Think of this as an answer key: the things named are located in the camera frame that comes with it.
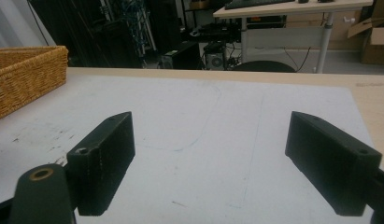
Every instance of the black keyboard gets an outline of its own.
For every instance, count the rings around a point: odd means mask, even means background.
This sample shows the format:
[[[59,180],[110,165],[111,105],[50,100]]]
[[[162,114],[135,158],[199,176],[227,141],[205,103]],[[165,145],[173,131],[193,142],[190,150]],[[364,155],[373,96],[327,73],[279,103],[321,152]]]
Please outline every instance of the black keyboard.
[[[224,9],[235,9],[241,7],[257,7],[278,3],[294,2],[294,0],[233,0],[224,6]]]

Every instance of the wicker basket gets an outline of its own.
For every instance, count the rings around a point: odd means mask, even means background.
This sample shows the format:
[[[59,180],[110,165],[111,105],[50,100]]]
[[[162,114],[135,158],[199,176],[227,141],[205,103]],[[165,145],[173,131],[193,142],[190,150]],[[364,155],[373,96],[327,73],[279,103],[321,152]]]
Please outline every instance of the wicker basket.
[[[66,82],[66,47],[0,49],[0,118]]]

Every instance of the desk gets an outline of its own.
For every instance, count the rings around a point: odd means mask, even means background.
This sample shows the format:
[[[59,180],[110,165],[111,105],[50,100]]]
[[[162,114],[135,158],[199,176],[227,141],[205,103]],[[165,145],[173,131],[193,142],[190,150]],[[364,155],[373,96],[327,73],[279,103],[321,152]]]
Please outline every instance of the desk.
[[[373,0],[335,0],[332,3],[318,3],[310,0],[306,4],[298,4],[297,1],[281,3],[260,7],[245,7],[225,10],[224,7],[214,13],[215,18],[220,19],[242,19],[241,49],[242,62],[247,59],[247,48],[258,47],[320,47],[320,56],[317,62],[317,73],[322,73],[326,51],[331,36],[334,13],[337,11],[351,11],[362,7],[371,6]],[[308,28],[286,28],[248,30],[247,17],[252,16],[276,16],[308,13],[329,13],[327,22],[323,27]]]

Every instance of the metal desk leg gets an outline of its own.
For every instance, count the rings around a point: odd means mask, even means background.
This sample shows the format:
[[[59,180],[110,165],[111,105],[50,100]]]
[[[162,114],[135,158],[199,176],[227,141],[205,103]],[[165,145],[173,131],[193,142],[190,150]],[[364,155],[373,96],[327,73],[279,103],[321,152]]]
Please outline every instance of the metal desk leg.
[[[241,19],[241,63],[247,62],[247,18]]]
[[[334,24],[334,13],[330,12],[328,21],[325,24],[320,45],[320,57],[318,58],[316,73],[322,73],[323,64],[325,62],[326,51],[328,50],[329,39],[331,37],[332,26]]]

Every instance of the white wall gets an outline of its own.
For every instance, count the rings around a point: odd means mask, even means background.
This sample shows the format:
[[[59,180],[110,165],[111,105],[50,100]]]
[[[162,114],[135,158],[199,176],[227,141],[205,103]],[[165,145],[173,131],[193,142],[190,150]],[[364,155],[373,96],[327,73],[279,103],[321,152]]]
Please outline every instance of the white wall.
[[[40,19],[36,18],[49,45],[55,45]],[[0,48],[46,46],[43,35],[26,0],[0,0]]]

